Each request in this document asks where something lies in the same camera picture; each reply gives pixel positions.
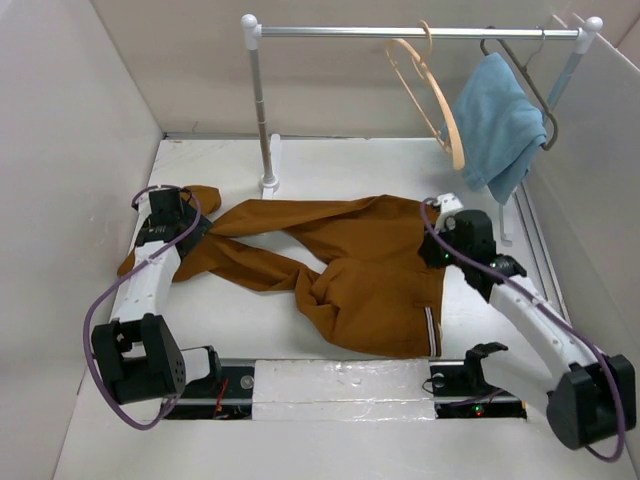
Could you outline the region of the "brown trousers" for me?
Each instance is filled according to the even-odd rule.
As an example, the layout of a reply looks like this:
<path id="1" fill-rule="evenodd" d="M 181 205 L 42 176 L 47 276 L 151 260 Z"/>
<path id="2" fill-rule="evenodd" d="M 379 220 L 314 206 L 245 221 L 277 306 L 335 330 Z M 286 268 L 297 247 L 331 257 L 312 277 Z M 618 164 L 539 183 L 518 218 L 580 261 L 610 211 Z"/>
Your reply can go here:
<path id="1" fill-rule="evenodd" d="M 436 217 L 391 195 L 249 199 L 214 222 L 172 280 L 209 272 L 257 292 L 291 291 L 331 344 L 379 356 L 439 356 L 445 272 L 426 267 L 419 254 L 424 222 Z M 324 271 L 241 241 L 274 231 L 300 242 Z"/>

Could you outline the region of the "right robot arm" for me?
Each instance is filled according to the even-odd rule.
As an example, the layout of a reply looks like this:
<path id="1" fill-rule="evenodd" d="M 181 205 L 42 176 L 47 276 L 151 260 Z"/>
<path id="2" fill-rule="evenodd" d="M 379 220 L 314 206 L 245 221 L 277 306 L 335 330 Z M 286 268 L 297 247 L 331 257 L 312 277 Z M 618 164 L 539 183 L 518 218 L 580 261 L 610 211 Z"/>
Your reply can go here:
<path id="1" fill-rule="evenodd" d="M 501 342 L 480 343 L 463 360 L 462 381 L 479 399 L 505 391 L 543 412 L 562 445 L 613 463 L 637 424 L 635 369 L 609 356 L 562 319 L 513 257 L 496 250 L 481 210 L 436 208 L 425 218 L 420 255 L 430 268 L 455 266 L 466 283 L 500 312 L 544 362 L 539 371 Z"/>

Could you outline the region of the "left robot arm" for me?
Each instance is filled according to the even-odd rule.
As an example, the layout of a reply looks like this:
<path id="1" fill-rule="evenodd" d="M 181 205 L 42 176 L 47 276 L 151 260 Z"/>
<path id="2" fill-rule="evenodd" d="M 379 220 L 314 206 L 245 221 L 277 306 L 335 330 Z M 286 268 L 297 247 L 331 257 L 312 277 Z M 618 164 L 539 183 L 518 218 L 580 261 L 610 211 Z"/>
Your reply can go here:
<path id="1" fill-rule="evenodd" d="M 193 187 L 147 189 L 133 207 L 143 223 L 133 267 L 120 276 L 127 287 L 124 300 L 90 335 L 103 385 L 118 405 L 192 390 L 212 396 L 224 383 L 217 352 L 211 346 L 180 349 L 162 316 L 175 274 L 212 223 Z"/>

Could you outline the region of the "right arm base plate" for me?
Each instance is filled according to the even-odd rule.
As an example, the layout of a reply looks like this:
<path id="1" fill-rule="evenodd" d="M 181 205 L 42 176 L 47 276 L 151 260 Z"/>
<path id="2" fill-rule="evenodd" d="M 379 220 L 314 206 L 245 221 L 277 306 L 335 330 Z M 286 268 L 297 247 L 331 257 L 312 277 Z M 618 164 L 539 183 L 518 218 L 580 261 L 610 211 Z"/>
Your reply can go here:
<path id="1" fill-rule="evenodd" d="M 490 354 L 507 351 L 499 343 L 477 344 L 463 360 L 429 362 L 429 375 L 422 389 L 431 395 L 437 420 L 528 418 L 524 403 L 509 392 L 490 385 L 480 362 Z"/>

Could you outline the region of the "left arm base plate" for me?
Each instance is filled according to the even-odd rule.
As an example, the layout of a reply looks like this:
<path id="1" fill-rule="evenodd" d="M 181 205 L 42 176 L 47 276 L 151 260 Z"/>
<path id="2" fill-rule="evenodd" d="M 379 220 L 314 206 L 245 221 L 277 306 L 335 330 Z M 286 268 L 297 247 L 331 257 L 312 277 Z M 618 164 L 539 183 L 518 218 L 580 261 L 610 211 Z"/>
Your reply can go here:
<path id="1" fill-rule="evenodd" d="M 223 359 L 221 378 L 187 385 L 166 420 L 251 420 L 255 360 Z"/>

